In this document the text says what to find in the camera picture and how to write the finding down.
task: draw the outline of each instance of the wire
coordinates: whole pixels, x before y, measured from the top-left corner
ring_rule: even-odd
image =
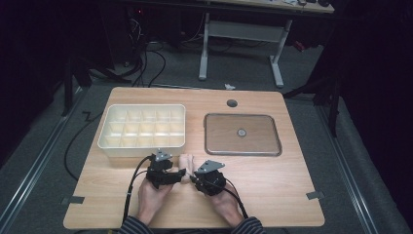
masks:
[[[266,46],[266,45],[270,44],[270,42],[260,41],[260,42],[257,42],[254,45],[248,45],[246,43],[242,43],[241,41],[243,41],[243,40],[236,40],[233,43],[236,46],[249,47],[249,48],[263,47],[263,46]]]
[[[140,38],[140,33],[142,32],[142,27],[140,27],[139,22],[136,19],[130,19],[130,21],[136,23],[136,25],[134,26],[134,28],[131,30],[131,32],[134,32],[136,30],[137,27],[139,27],[139,31],[137,32],[137,38],[136,38],[136,42],[139,41]]]
[[[238,194],[237,188],[235,187],[234,183],[232,183],[228,178],[225,178],[229,183],[231,183],[231,185],[234,187],[235,192],[237,193],[237,196],[240,197],[240,195]]]
[[[148,43],[148,45],[149,44],[161,44],[161,47],[160,48],[157,48],[156,50],[146,50],[147,52],[155,52],[155,51],[161,51],[163,48],[164,48],[164,42],[162,42],[162,41],[152,41],[152,42],[149,42]]]
[[[100,115],[102,115],[102,114],[103,114],[103,111],[100,112],[99,114],[97,114],[95,117],[93,117],[93,119],[89,120],[89,122],[88,122],[86,125],[84,125],[84,126],[82,127],[82,129],[80,129],[80,130],[76,133],[76,135],[70,140],[69,144],[68,144],[67,147],[66,147],[66,150],[64,151],[64,168],[65,168],[66,171],[69,173],[69,175],[70,175],[73,179],[75,179],[76,181],[78,181],[79,178],[76,177],[76,176],[69,170],[69,167],[67,166],[67,155],[68,155],[68,153],[69,153],[70,146],[73,144],[73,142],[75,141],[75,139],[79,136],[79,134],[80,134],[83,130],[85,130],[88,125],[90,125],[91,123],[93,123],[94,120],[96,120],[96,119],[97,119]]]
[[[167,60],[165,59],[165,57],[163,55],[159,54],[156,51],[151,51],[151,52],[157,54],[158,56],[160,56],[162,58],[162,60],[164,61],[164,65],[162,66],[162,69],[158,72],[158,74],[154,78],[152,78],[152,80],[149,82],[148,88],[150,88],[152,83],[155,81],[155,79],[158,78],[159,75],[161,75],[161,73],[165,69],[165,66],[167,65]]]
[[[201,47],[202,47],[202,45],[203,45],[202,42],[197,42],[197,45],[196,45],[196,46],[189,46],[190,43],[195,43],[195,42],[197,42],[197,40],[194,40],[194,41],[192,41],[192,42],[182,43],[181,46],[183,46],[183,47],[185,47],[185,48],[189,48],[189,49],[197,49],[197,48],[201,48]]]
[[[136,84],[137,84],[137,86],[139,86],[139,81],[142,81],[142,87],[144,87],[142,76],[143,76],[143,73],[145,72],[147,64],[148,64],[148,56],[147,56],[147,53],[146,53],[146,48],[144,50],[144,55],[145,55],[145,65],[144,65],[143,69],[142,68],[140,69],[140,75],[131,84],[132,87],[134,87],[134,85],[136,85]]]
[[[238,205],[240,205],[241,212],[243,213],[243,217],[244,217],[244,218],[248,218],[248,214],[246,214],[246,210],[245,210],[245,208],[244,208],[244,204],[243,204],[243,202],[241,201],[241,198],[238,196],[237,189],[235,188],[234,185],[233,185],[233,187],[234,187],[237,195],[234,194],[232,191],[228,190],[227,188],[218,186],[218,185],[216,185],[216,184],[214,184],[214,183],[211,183],[211,182],[209,182],[209,181],[207,181],[207,180],[204,180],[203,182],[205,182],[205,183],[207,183],[207,184],[209,184],[209,185],[212,185],[212,186],[214,186],[214,187],[220,188],[220,189],[228,192],[229,194],[231,194],[231,195],[237,200]]]
[[[131,177],[131,183],[130,183],[129,188],[128,188],[127,199],[126,199],[126,201],[125,201],[125,209],[124,209],[124,219],[123,219],[123,221],[125,221],[125,220],[127,219],[127,217],[128,217],[129,205],[130,205],[130,202],[131,202],[131,191],[133,190],[133,182],[134,182],[134,180],[137,178],[137,176],[139,176],[140,174],[143,173],[143,172],[138,173],[138,171],[139,171],[140,167],[142,166],[142,164],[143,164],[146,160],[149,160],[149,159],[151,159],[151,158],[152,158],[152,156],[146,156],[144,159],[142,159],[142,161],[140,161],[140,163],[137,165],[136,169],[134,170],[133,176]]]
[[[79,231],[76,231],[73,234],[79,234],[79,233],[88,232],[88,231],[91,231],[91,230],[79,230]]]
[[[118,76],[127,77],[127,76],[130,76],[130,75],[133,75],[134,73],[136,73],[140,69],[140,67],[142,65],[141,61],[142,61],[142,59],[140,57],[138,57],[138,59],[136,60],[136,63],[134,64],[134,66],[131,70],[126,71],[126,72],[124,72],[124,73],[122,73]],[[88,73],[89,73],[89,75],[93,76],[94,78],[98,78],[98,79],[107,79],[107,78],[109,78],[108,76],[105,76],[105,75],[96,74],[91,70],[88,70]]]
[[[289,231],[288,231],[286,228],[282,228],[282,231],[283,231],[285,234],[289,234]]]
[[[200,36],[200,37],[198,37],[198,38],[196,38],[196,37],[200,34],[201,28],[203,27],[203,22],[204,22],[205,16],[206,16],[206,14],[203,13],[203,17],[201,18],[200,26],[198,27],[198,30],[197,30],[197,32],[194,34],[194,36],[193,36],[191,39],[188,39],[188,40],[186,40],[186,41],[181,41],[181,44],[185,44],[185,43],[192,42],[192,41],[197,41],[197,40],[199,40],[199,39],[201,39],[201,38],[204,38],[204,36]]]
[[[225,42],[225,41],[227,41],[228,39],[217,39],[217,40],[214,40],[215,42],[220,42],[220,41],[222,41],[222,42]],[[217,52],[217,53],[224,53],[224,52],[227,52],[228,50],[230,50],[232,47],[233,47],[233,45],[234,45],[234,40],[232,40],[232,39],[230,39],[229,40],[229,43],[228,43],[228,46],[227,46],[227,48],[225,48],[225,49],[223,49],[223,50],[214,50],[214,49],[212,49],[211,48],[211,46],[208,46],[208,49],[210,50],[210,51],[212,51],[212,52]]]

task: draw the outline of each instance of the white plastic tray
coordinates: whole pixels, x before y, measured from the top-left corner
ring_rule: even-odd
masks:
[[[182,104],[109,106],[97,145],[109,157],[145,157],[161,148],[179,155],[185,145]]]

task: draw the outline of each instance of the human hand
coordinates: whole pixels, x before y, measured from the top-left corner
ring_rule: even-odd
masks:
[[[229,185],[228,183],[225,185],[225,188],[230,190],[234,194],[237,194],[234,187]],[[219,215],[221,215],[228,222],[228,224],[230,224],[231,227],[238,226],[238,224],[240,224],[244,220],[244,217],[238,210],[237,199],[229,192],[223,190],[216,195],[206,196],[211,201],[215,211]]]
[[[149,225],[155,214],[161,209],[165,198],[173,188],[173,184],[160,186],[156,189],[148,180],[144,179],[138,192],[138,209],[136,218]]]

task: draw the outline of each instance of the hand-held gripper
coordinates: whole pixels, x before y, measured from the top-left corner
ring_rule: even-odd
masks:
[[[177,173],[169,173],[168,169],[172,168],[173,162],[169,160],[172,156],[163,153],[160,149],[157,154],[149,156],[151,164],[148,167],[146,178],[152,182],[157,189],[160,185],[174,184],[180,182],[185,176],[186,170],[179,170]]]
[[[198,191],[209,196],[222,192],[226,185],[226,178],[218,169],[225,167],[222,163],[206,160],[196,171],[195,176],[191,176],[191,181],[195,183]]]

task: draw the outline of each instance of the sleeve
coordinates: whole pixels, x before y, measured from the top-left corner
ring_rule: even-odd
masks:
[[[143,222],[137,218],[128,216],[119,230],[120,234],[153,234],[153,232]]]
[[[258,218],[252,216],[242,221],[231,234],[265,234],[264,227]]]

